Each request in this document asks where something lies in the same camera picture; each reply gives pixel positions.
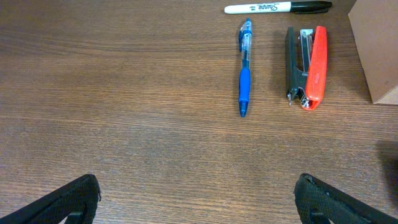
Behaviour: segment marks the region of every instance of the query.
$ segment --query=red stapler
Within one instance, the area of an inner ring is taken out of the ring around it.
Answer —
[[[305,110],[314,110],[322,101],[326,83],[328,44],[326,28],[300,30],[302,71],[297,68],[295,35],[289,27],[286,35],[286,92],[289,105],[295,98]]]

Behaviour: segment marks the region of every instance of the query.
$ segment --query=clear pen barrel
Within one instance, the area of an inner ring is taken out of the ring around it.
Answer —
[[[250,69],[251,34],[245,34],[242,38],[242,68]]]

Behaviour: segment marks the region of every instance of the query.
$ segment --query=black object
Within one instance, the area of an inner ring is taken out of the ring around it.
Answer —
[[[93,223],[100,186],[93,174],[83,175],[56,191],[0,219],[0,223]]]
[[[304,224],[397,224],[398,220],[356,200],[310,174],[302,174],[294,189]]]
[[[297,68],[296,62],[296,44],[295,39],[297,36],[294,35],[293,27],[289,27],[287,29],[286,34],[286,46],[285,46],[285,54],[286,54],[286,97],[289,99],[289,104],[291,101],[298,97],[300,100],[305,96],[305,85],[307,84],[308,70],[310,67],[310,58],[309,53],[311,52],[311,46],[307,45],[307,41],[302,40],[301,37],[300,43],[303,57],[303,70],[299,70]]]
[[[330,7],[332,7],[332,3],[327,1],[292,2],[290,12],[296,14],[324,13],[328,12]]]

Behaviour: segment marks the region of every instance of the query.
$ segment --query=white marker barrel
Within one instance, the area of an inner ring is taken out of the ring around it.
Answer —
[[[292,7],[291,2],[245,4],[245,5],[227,6],[224,8],[224,12],[227,14],[290,12],[291,7]]]

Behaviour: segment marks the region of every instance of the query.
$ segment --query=cardboard box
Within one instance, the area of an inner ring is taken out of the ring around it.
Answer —
[[[357,0],[348,17],[373,103],[398,105],[398,0]]]

